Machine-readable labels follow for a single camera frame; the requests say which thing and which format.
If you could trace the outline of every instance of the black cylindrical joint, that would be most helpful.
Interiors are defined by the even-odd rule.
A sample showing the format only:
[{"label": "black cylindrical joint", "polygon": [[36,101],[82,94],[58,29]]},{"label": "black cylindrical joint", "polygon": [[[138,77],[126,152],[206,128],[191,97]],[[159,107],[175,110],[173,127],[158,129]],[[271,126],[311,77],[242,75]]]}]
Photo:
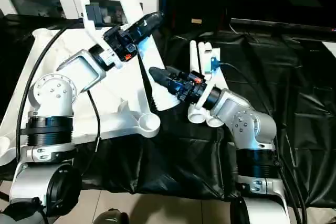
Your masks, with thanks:
[{"label": "black cylindrical joint", "polygon": [[211,110],[218,101],[220,94],[221,90],[217,87],[213,87],[203,107],[207,110]]},{"label": "black cylindrical joint", "polygon": [[279,178],[274,151],[237,150],[238,174],[256,178]]},{"label": "black cylindrical joint", "polygon": [[28,146],[46,146],[70,143],[72,140],[72,118],[51,116],[29,118],[21,135],[27,135]]}]

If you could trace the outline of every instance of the white 3d printed part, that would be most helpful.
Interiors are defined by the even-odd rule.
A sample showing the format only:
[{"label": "white 3d printed part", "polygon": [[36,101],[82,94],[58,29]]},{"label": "white 3d printed part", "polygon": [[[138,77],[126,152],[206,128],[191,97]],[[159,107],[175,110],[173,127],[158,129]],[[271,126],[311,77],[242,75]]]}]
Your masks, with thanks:
[{"label": "white 3d printed part", "polygon": [[[138,0],[120,0],[120,3],[130,25],[142,18],[143,11]],[[150,67],[164,69],[164,65],[153,36],[150,36],[148,39],[142,41],[139,44],[139,50],[144,68],[152,86],[152,97],[156,108],[159,111],[162,111],[178,105],[180,101],[174,95],[170,94],[165,87],[157,84],[149,74]]]},{"label": "white 3d printed part", "polygon": [[[108,28],[99,30],[103,34]],[[38,29],[33,32],[35,42],[24,65],[13,96],[9,102],[0,125],[0,166],[8,164],[15,158],[15,124],[18,107],[28,76],[42,50],[57,30]],[[33,83],[40,77],[55,72],[57,67],[79,50],[88,50],[95,44],[84,29],[69,29],[57,39],[41,62]],[[154,137],[159,132],[160,118],[152,114],[142,81],[138,58],[134,57],[123,64],[121,69],[113,68],[107,76],[91,89],[101,117],[102,139],[130,134]],[[26,101],[21,128],[25,128],[28,111]],[[93,142],[97,135],[97,120],[87,94],[82,93],[73,104],[74,127],[73,142],[81,144]],[[21,146],[25,145],[26,136],[22,136]]]}]

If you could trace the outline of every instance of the tile floor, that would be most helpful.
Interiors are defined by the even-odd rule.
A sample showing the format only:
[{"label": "tile floor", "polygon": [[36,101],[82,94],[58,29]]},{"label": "tile floor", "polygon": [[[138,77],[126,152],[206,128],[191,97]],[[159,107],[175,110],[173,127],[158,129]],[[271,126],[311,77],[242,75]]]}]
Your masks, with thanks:
[{"label": "tile floor", "polygon": [[[10,186],[10,182],[3,182],[0,190],[8,193]],[[0,200],[0,209],[6,206],[7,203]],[[91,224],[100,213],[110,208],[128,213],[131,224],[230,224],[229,203],[219,200],[112,194],[100,190],[82,191],[77,206],[55,224]],[[333,209],[308,208],[307,212],[308,224],[326,224],[336,216]]]}]

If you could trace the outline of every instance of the black cloth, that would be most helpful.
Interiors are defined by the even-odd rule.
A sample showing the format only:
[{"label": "black cloth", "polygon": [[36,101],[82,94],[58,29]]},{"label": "black cloth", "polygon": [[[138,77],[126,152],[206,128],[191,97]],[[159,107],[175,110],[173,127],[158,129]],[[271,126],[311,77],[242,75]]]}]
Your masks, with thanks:
[{"label": "black cloth", "polygon": [[[34,41],[29,34],[39,27],[63,23],[44,18],[0,23],[1,39],[6,41],[2,48],[11,51],[10,56],[1,57],[5,62],[1,64],[2,74],[12,72],[10,79],[2,78],[8,80],[6,92],[2,93],[2,115]],[[332,76],[336,59],[330,51],[318,41],[285,40],[281,36],[189,34],[181,39],[156,33],[164,63],[188,71],[191,38],[220,47],[221,60],[235,65],[258,85],[277,123],[280,150],[296,175],[307,207],[336,207],[336,102]],[[264,112],[246,81],[233,69],[222,70],[229,88]],[[235,152],[227,144],[232,141],[228,129],[190,124],[186,118],[187,104],[162,112],[155,111],[152,101],[150,104],[161,118],[159,134],[154,138],[131,135],[101,141],[82,180],[83,189],[230,200],[234,191]],[[79,145],[75,166],[84,170],[93,150],[94,143]],[[14,167],[14,163],[0,167],[0,177],[11,179]]]}]

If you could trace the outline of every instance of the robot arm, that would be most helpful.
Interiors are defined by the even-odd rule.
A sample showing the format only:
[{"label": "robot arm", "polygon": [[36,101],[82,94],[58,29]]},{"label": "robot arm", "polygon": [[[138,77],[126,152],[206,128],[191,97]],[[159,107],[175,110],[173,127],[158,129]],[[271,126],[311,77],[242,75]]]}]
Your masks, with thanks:
[{"label": "robot arm", "polygon": [[163,21],[160,12],[145,15],[127,30],[113,27],[103,41],[63,62],[55,73],[37,80],[28,98],[27,145],[21,149],[9,194],[10,205],[0,223],[53,223],[77,204],[81,175],[72,167],[72,104],[80,93],[100,82],[106,71],[138,54],[137,45]]},{"label": "robot arm", "polygon": [[167,67],[151,68],[150,74],[179,100],[204,107],[230,129],[238,166],[235,181],[242,195],[231,203],[231,223],[290,223],[282,180],[278,177],[273,143],[277,129],[273,118],[256,111],[234,92],[206,84],[197,72],[183,73]]}]

